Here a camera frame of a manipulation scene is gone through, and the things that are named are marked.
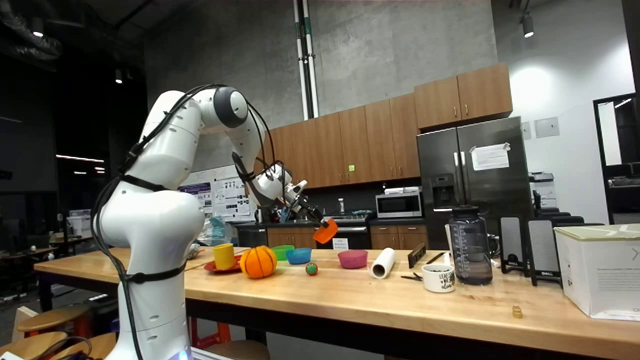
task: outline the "green bowl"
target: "green bowl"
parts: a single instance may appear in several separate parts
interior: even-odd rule
[[[271,250],[276,254],[278,261],[285,261],[287,259],[287,251],[295,249],[293,245],[281,245],[272,247]]]

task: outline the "refrigerator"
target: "refrigerator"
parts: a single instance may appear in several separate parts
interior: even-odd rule
[[[444,226],[457,206],[477,206],[492,234],[500,217],[532,217],[520,117],[433,131],[417,142],[428,249],[449,248]]]

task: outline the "refrigerator handle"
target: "refrigerator handle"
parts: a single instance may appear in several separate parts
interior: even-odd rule
[[[460,176],[460,161],[458,160],[458,152],[454,152],[453,153],[453,163],[456,166],[456,173],[455,173],[455,187],[454,187],[454,192],[456,195],[456,202],[458,203],[458,205],[460,205],[460,194],[463,193],[462,192],[462,188],[460,187],[460,181],[462,181],[462,178]]]
[[[465,203],[471,204],[471,190],[469,189],[469,171],[467,169],[467,157],[465,156],[465,152],[460,152],[460,160],[462,162],[462,171],[464,171],[464,178],[466,181],[463,181],[465,187]]]

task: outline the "orange ball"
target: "orange ball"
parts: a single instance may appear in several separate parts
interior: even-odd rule
[[[240,258],[240,269],[252,279],[261,279],[273,274],[277,264],[276,254],[264,245],[245,251]]]

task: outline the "pink bowl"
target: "pink bowl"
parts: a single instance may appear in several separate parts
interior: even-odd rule
[[[338,253],[340,265],[345,269],[359,269],[367,266],[366,250],[347,250]]]

